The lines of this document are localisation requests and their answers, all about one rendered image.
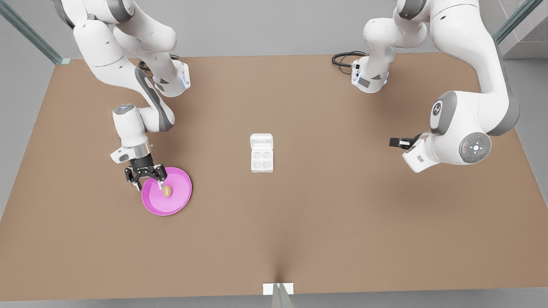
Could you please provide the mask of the white egg box lid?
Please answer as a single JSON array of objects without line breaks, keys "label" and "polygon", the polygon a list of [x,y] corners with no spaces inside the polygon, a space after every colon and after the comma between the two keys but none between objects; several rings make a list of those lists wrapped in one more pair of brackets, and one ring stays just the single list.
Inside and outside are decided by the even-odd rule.
[{"label": "white egg box lid", "polygon": [[272,134],[252,134],[250,136],[250,146],[252,151],[272,151]]}]

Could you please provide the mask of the white egg box base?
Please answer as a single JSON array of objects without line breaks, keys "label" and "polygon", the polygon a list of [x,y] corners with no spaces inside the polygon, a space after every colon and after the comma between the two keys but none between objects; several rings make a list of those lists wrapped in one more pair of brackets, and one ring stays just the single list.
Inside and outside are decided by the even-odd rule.
[{"label": "white egg box base", "polygon": [[272,173],[274,169],[273,150],[252,150],[250,169],[252,173]]}]

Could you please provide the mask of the pink round plate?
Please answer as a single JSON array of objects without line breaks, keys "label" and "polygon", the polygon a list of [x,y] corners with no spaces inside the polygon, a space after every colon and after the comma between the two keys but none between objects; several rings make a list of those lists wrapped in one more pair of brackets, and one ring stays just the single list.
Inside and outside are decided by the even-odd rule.
[{"label": "pink round plate", "polygon": [[144,207],[154,215],[171,215],[184,208],[190,200],[192,182],[188,174],[176,167],[167,167],[167,178],[163,185],[171,187],[171,195],[166,196],[153,178],[146,179],[141,191]]}]

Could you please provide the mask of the silver frame post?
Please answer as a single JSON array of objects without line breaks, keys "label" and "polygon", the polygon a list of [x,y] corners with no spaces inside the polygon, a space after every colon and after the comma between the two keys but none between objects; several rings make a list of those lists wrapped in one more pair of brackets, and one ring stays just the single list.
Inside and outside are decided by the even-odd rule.
[{"label": "silver frame post", "polygon": [[0,16],[19,31],[54,65],[70,65],[71,58],[63,58],[36,30],[31,27],[5,0],[0,0]]},{"label": "silver frame post", "polygon": [[263,295],[272,296],[271,308],[295,308],[290,295],[294,294],[294,283],[264,283]]},{"label": "silver frame post", "polygon": [[501,43],[544,0],[525,0],[493,34],[495,43]]}]

